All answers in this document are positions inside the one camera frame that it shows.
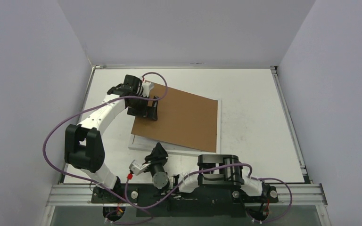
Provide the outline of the white picture frame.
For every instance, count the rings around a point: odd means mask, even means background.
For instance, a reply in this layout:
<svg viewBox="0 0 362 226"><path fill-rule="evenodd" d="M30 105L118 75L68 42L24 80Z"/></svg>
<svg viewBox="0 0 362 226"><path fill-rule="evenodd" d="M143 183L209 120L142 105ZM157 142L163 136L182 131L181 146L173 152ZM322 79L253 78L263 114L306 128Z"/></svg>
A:
<svg viewBox="0 0 362 226"><path fill-rule="evenodd" d="M159 142L171 154L220 154L221 109L219 99L163 99L157 121L135 119L128 148L147 152Z"/></svg>

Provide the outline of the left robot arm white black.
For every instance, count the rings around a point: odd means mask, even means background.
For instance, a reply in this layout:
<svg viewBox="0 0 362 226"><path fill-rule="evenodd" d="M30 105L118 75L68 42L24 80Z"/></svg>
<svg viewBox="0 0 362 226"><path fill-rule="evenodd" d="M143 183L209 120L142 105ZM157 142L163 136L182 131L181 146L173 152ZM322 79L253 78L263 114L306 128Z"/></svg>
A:
<svg viewBox="0 0 362 226"><path fill-rule="evenodd" d="M128 115L156 121L158 97L153 96L152 105L148 104L153 88L154 83L144 77L126 75L123 83L107 91L99 108L65 130L65 162L84 172L100 188L105 187L103 196L111 203L121 199L121 181L104 163L102 134L124 110Z"/></svg>

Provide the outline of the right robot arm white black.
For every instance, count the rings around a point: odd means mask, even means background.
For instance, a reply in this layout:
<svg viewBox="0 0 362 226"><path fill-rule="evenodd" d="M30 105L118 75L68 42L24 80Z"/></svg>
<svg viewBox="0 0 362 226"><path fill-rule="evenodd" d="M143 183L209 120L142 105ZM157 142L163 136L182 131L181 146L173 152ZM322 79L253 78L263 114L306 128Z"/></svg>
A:
<svg viewBox="0 0 362 226"><path fill-rule="evenodd" d="M276 188L264 179L252 176L253 168L244 165L239 158L230 154L201 154L197 157L197 169L173 176L174 182L165 171L168 152L161 143L153 148L144 159L145 172L152 176L152 184L159 190L171 188L176 192L191 194L200 187L227 189L237 192L250 202L278 202Z"/></svg>

